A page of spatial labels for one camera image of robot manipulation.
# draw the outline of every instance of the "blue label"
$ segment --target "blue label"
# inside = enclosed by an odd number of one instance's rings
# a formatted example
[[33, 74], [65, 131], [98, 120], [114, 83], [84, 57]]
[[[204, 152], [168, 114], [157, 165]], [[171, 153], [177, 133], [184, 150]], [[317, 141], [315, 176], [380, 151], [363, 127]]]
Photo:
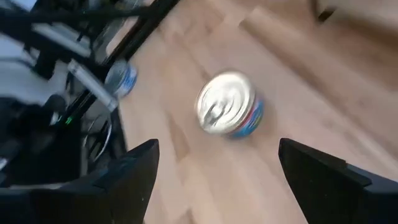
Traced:
[[119, 89], [117, 90], [117, 94], [118, 94], [119, 98], [124, 97], [128, 93], [130, 93], [130, 91], [136, 84], [136, 80], [137, 80], [137, 73], [136, 73], [135, 69], [129, 67], [125, 72], [126, 73], [123, 77], [122, 84], [119, 87]]
[[254, 104], [253, 112], [249, 115], [249, 118], [246, 119], [244, 124], [232, 134], [232, 137], [241, 138], [251, 134], [259, 126], [263, 113], [264, 102], [257, 99]]

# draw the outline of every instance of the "wooden floor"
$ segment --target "wooden floor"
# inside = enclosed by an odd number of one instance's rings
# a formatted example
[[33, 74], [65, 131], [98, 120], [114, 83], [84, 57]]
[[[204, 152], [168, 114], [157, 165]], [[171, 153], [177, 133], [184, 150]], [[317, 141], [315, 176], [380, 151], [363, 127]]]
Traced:
[[[395, 46], [309, 15], [304, 0], [181, 0], [135, 54], [139, 78], [119, 109], [129, 148], [160, 141], [146, 224], [306, 223], [277, 157], [282, 137], [398, 180]], [[226, 68], [266, 99], [239, 141], [204, 133], [194, 112]]]

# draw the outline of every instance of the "silver can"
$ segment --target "silver can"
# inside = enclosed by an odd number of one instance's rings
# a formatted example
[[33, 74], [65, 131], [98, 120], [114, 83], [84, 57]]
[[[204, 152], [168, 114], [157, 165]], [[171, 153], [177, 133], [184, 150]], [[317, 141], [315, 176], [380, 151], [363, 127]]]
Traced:
[[200, 126], [206, 132], [240, 138], [257, 128], [264, 102], [241, 72], [228, 71], [202, 88], [196, 111]]
[[132, 90], [137, 80], [137, 70], [125, 60], [113, 64], [105, 79], [105, 88], [117, 98]]

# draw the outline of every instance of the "can lid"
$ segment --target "can lid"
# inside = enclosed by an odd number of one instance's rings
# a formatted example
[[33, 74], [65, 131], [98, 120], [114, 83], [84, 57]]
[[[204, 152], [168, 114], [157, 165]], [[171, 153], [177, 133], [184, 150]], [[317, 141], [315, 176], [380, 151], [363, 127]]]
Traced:
[[208, 133], [234, 131], [250, 112], [255, 91], [240, 72], [223, 72], [208, 82], [197, 99], [197, 115]]

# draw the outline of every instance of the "pull tab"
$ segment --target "pull tab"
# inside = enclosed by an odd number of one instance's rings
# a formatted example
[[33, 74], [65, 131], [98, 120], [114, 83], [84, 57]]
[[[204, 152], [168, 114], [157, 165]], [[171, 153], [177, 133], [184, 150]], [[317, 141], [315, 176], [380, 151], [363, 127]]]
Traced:
[[[218, 106], [218, 105], [220, 105], [220, 107], [221, 107], [221, 112], [218, 114], [215, 114], [214, 108], [215, 108], [215, 106]], [[214, 125], [224, 115], [225, 107], [226, 107], [225, 101], [222, 101], [221, 103], [214, 102], [204, 117], [205, 123], [209, 124], [209, 125]]]

